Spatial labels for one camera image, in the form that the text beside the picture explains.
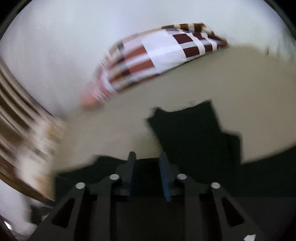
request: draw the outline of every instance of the checkered cloth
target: checkered cloth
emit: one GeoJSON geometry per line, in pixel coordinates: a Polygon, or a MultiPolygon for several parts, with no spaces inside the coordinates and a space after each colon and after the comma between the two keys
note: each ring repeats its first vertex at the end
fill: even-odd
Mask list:
{"type": "Polygon", "coordinates": [[[83,106],[226,46],[203,23],[163,26],[122,39],[109,50],[82,96],[83,106]]]}

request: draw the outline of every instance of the metal screw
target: metal screw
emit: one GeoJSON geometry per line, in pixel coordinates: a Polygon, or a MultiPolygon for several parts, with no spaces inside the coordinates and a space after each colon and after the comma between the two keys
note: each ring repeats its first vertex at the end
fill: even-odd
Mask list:
{"type": "Polygon", "coordinates": [[[212,183],[211,187],[214,189],[219,189],[221,187],[221,185],[219,183],[212,183]]]}
{"type": "Polygon", "coordinates": [[[183,174],[183,173],[180,173],[180,174],[177,175],[177,178],[179,180],[185,180],[187,178],[187,176],[185,174],[183,174]]]}
{"type": "Polygon", "coordinates": [[[111,180],[117,180],[117,179],[119,179],[119,175],[118,174],[112,174],[112,175],[110,175],[110,177],[109,177],[111,180]]]}
{"type": "Polygon", "coordinates": [[[84,183],[76,183],[75,187],[76,187],[77,189],[82,189],[82,188],[85,187],[85,184],[84,184],[84,183]]]}

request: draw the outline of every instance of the white fabric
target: white fabric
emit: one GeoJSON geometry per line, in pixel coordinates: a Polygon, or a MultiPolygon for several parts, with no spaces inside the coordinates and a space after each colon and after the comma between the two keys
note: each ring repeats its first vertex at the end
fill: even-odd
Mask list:
{"type": "Polygon", "coordinates": [[[0,55],[39,103],[64,116],[79,105],[103,54],[119,39],[194,22],[230,44],[295,57],[283,21],[263,0],[32,0],[1,39],[0,55]]]}
{"type": "MultiPolygon", "coordinates": [[[[197,28],[194,30],[194,33],[200,35],[199,31],[197,28]]],[[[216,51],[217,43],[219,43],[220,47],[227,45],[227,42],[221,38],[207,35],[206,33],[202,34],[204,39],[200,40],[201,45],[196,45],[194,41],[198,40],[198,38],[194,37],[190,32],[172,28],[169,30],[154,29],[144,34],[136,34],[136,38],[141,42],[141,46],[137,46],[130,52],[122,51],[123,48],[118,44],[114,45],[97,69],[94,83],[90,83],[88,90],[83,94],[83,106],[93,105],[94,102],[102,103],[105,99],[112,98],[113,94],[109,94],[106,91],[110,86],[114,91],[120,92],[124,87],[128,87],[132,83],[139,83],[147,77],[166,72],[204,55],[205,52],[216,51]],[[194,48],[187,48],[188,45],[181,44],[186,41],[190,42],[194,48]],[[118,56],[118,51],[116,50],[125,52],[123,59],[122,55],[118,56]]],[[[130,36],[123,39],[123,45],[129,46],[131,49],[132,46],[128,42],[133,38],[134,36],[130,36]]]]}

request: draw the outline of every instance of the dark fabric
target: dark fabric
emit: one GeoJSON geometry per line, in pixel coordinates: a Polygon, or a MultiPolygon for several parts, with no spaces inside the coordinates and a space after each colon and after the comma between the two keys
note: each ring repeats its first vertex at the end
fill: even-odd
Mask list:
{"type": "Polygon", "coordinates": [[[240,165],[236,194],[246,197],[296,197],[296,146],[240,165]]]}
{"type": "Polygon", "coordinates": [[[175,112],[157,108],[147,121],[181,172],[201,183],[229,185],[233,180],[237,164],[210,101],[175,112]]]}
{"type": "Polygon", "coordinates": [[[236,173],[236,171],[238,170],[238,167],[241,164],[240,163],[241,162],[240,135],[238,133],[236,134],[224,133],[224,135],[227,139],[227,143],[228,143],[228,147],[231,155],[231,161],[232,161],[232,164],[234,165],[234,172],[236,173]]]}

